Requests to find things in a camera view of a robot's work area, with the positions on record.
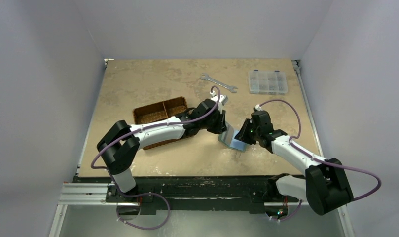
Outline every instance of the white wall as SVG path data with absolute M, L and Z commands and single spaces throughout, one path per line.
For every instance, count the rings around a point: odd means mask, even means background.
M 302 57 L 332 0 L 75 0 L 105 58 Z
M 357 235 L 399 237 L 399 0 L 335 0 L 301 64 L 325 155 L 383 180 L 349 205 Z M 347 174 L 355 195 L 375 185 Z
M 0 236 L 47 236 L 102 75 L 72 0 L 0 0 Z

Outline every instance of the wrench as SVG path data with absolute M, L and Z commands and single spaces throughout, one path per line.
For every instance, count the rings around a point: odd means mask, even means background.
M 238 89 L 236 86 L 227 85 L 225 83 L 222 83 L 221 81 L 215 80 L 215 79 L 211 78 L 207 73 L 202 73 L 201 76 L 199 77 L 199 79 L 212 81 L 213 83 L 228 89 L 231 93 L 237 93 L 237 91 L 234 90 L 234 89 Z

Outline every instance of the purple cable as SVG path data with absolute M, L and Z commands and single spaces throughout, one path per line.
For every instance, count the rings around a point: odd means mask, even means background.
M 160 127 L 160 126 L 188 124 L 188 123 L 193 123 L 193 122 L 196 122 L 196 121 L 199 121 L 199 120 L 202 120 L 202 119 L 206 118 L 208 115 L 210 115 L 210 114 L 217 108 L 218 103 L 219 103 L 219 100 L 220 100 L 220 98 L 221 98 L 221 91 L 219 90 L 219 88 L 218 88 L 217 86 L 213 85 L 213 86 L 211 87 L 211 91 L 212 91 L 214 88 L 217 89 L 217 91 L 218 91 L 217 102 L 214 104 L 214 106 L 211 108 L 211 110 L 209 110 L 209 111 L 208 111 L 206 114 L 204 114 L 203 116 L 201 116 L 201 117 L 199 117 L 199 118 L 195 118 L 195 119 L 189 120 L 189 121 L 170 122 L 169 124 L 167 124 L 166 122 L 158 123 L 158 124 L 153 124 L 153 125 L 144 127 L 143 130 L 147 130 L 147 129 L 155 128 L 155 127 Z M 101 157 L 101 155 L 102 155 L 107 149 L 111 148 L 113 145 L 117 144 L 117 143 L 120 142 L 121 140 L 124 140 L 125 138 L 127 138 L 127 137 L 129 137 L 129 136 L 131 136 L 131 135 L 133 135 L 133 134 L 135 134 L 135 133 L 141 132 L 141 131 L 142 131 L 141 129 L 136 129 L 136 130 L 131 131 L 131 132 L 127 133 L 127 134 L 124 134 L 124 135 L 118 137 L 117 139 L 115 139 L 114 141 L 112 141 L 110 144 L 108 144 L 106 147 L 104 147 L 101 151 L 99 151 L 99 153 L 95 156 L 95 158 L 93 159 L 93 161 L 90 163 L 90 167 L 91 167 L 92 169 L 105 169 L 106 171 L 108 171 L 108 168 L 107 168 L 106 166 L 95 166 L 95 163 L 96 163 L 96 161 L 99 159 L 99 157 Z M 170 216 L 170 205 L 169 205 L 169 202 L 167 202 L 167 200 L 166 200 L 162 195 L 156 194 L 156 193 L 143 193 L 143 194 L 137 194 L 137 195 L 127 195 L 127 194 L 125 194 L 125 193 L 123 193 L 123 192 L 121 191 L 121 189 L 119 188 L 118 184 L 115 182 L 115 179 L 114 179 L 113 176 L 109 173 L 109 171 L 108 171 L 108 174 L 109 174 L 109 176 L 111 177 L 112 181 L 115 183 L 116 189 L 118 190 L 118 192 L 119 192 L 122 196 L 127 197 L 127 198 L 136 198 L 136 197 L 141 197 L 141 196 L 153 195 L 153 196 L 157 196 L 157 197 L 163 199 L 164 202 L 165 202 L 166 205 L 167 205 L 167 211 L 168 211 L 168 212 L 167 212 L 167 216 L 166 216 L 166 218 L 164 219 L 164 221 L 163 221 L 160 225 L 158 225 L 158 226 L 155 226 L 155 227 L 141 227 L 141 226 L 137 226 L 137 225 L 131 224 L 131 223 L 129 223 L 129 222 L 123 220 L 123 219 L 119 216 L 119 212 L 118 212 L 118 209 L 117 209 L 117 210 L 116 210 L 116 214 L 117 214 L 117 216 L 118 216 L 118 219 L 119 219 L 121 222 L 123 222 L 124 224 L 127 224 L 127 225 L 129 225 L 129 226 L 135 227 L 135 228 L 137 228 L 137 229 L 141 229 L 141 230 L 156 230 L 156 229 L 162 227 L 162 226 L 169 220 L 169 216 Z
M 360 196 L 358 196 L 358 197 L 353 198 L 352 201 L 358 201 L 358 200 L 360 200 L 360 199 L 363 199 L 363 198 L 365 198 L 365 197 L 367 197 L 367 196 L 373 194 L 374 192 L 378 191 L 378 189 L 382 186 L 382 181 L 381 181 L 381 179 L 378 177 L 378 175 L 376 175 L 376 174 L 374 174 L 374 173 L 372 173 L 372 172 L 370 172 L 370 171 L 368 171 L 368 170 L 359 169 L 359 168 L 350 167 L 350 166 L 345 166 L 345 165 L 340 165 L 340 164 L 334 164 L 334 163 L 326 162 L 326 161 L 324 161 L 324 160 L 320 160 L 320 159 L 317 159 L 317 158 L 313 158 L 310 154 L 308 154 L 307 152 L 305 152 L 304 150 L 302 150 L 301 148 L 299 148 L 299 147 L 298 147 L 297 145 L 295 145 L 294 143 L 291 142 L 290 145 L 291 145 L 292 147 L 294 147 L 295 149 L 297 149 L 299 152 L 301 152 L 301 153 L 303 153 L 304 155 L 306 155 L 308 158 L 311 158 L 311 159 L 313 159 L 313 160 L 315 160 L 315 161 L 317 161 L 317 162 L 319 162 L 319 163 L 321 163 L 321 164 L 325 164 L 325 165 L 328 165 L 328 166 L 331 166 L 331 167 L 340 168 L 340 169 L 347 169 L 347 170 L 351 170 L 351 171 L 355 171 L 355 172 L 359 172 L 359 173 L 363 173 L 363 174 L 368 174 L 368 175 L 374 177 L 374 178 L 376 179 L 376 181 L 377 181 L 377 185 L 375 186 L 375 188 L 373 188 L 371 191 L 369 191 L 369 192 L 367 192 L 367 193 L 365 193 L 365 194 L 363 194 L 363 195 L 360 195 Z
M 301 136 L 301 119 L 299 118 L 298 112 L 296 111 L 296 109 L 289 102 L 287 102 L 285 100 L 281 100 L 281 99 L 268 100 L 268 101 L 265 101 L 262 104 L 260 104 L 260 106 L 262 106 L 264 104 L 267 104 L 269 102 L 273 102 L 273 101 L 280 101 L 280 102 L 284 102 L 287 105 L 289 105 L 292 108 L 292 110 L 294 111 L 294 113 L 296 115 L 296 118 L 298 119 L 298 127 L 299 127 L 298 128 L 298 135 L 296 137 L 295 136 L 291 136 L 290 139 L 289 139 L 290 145 L 292 147 L 294 147 L 296 150 L 298 150 L 299 152 L 301 152 L 304 155 L 306 155 L 308 158 L 311 158 L 311 159 L 313 159 L 313 160 L 315 160 L 315 161 L 317 161 L 317 162 L 319 162 L 321 164 L 325 164 L 325 165 L 328 165 L 328 166 L 331 166 L 331 167 L 336 167 L 336 168 L 341 168 L 341 169 L 347 169 L 347 170 L 351 170 L 351 171 L 355 171 L 355 172 L 359 172 L 359 173 L 363 173 L 363 174 L 368 174 L 368 175 L 370 175 L 370 176 L 372 176 L 372 177 L 374 177 L 376 179 L 376 181 L 378 183 L 377 183 L 375 188 L 373 188 L 371 191 L 367 192 L 366 194 L 363 194 L 363 195 L 360 195 L 358 197 L 355 197 L 352 201 L 358 201 L 358 200 L 363 199 L 363 198 L 373 194 L 374 192 L 378 191 L 378 189 L 382 186 L 382 181 L 378 177 L 378 175 L 376 175 L 376 174 L 374 174 L 374 173 L 372 173 L 372 172 L 370 172 L 368 170 L 359 169 L 359 168 L 350 167 L 350 166 L 345 166 L 345 165 L 333 164 L 333 163 L 330 163 L 330 162 L 326 162 L 324 160 L 313 158 L 309 153 L 307 153 L 306 151 L 304 151 L 303 149 L 301 149 L 297 145 L 295 145 L 292 142 L 292 139 L 293 138 L 297 139 L 297 138 L 299 138 Z

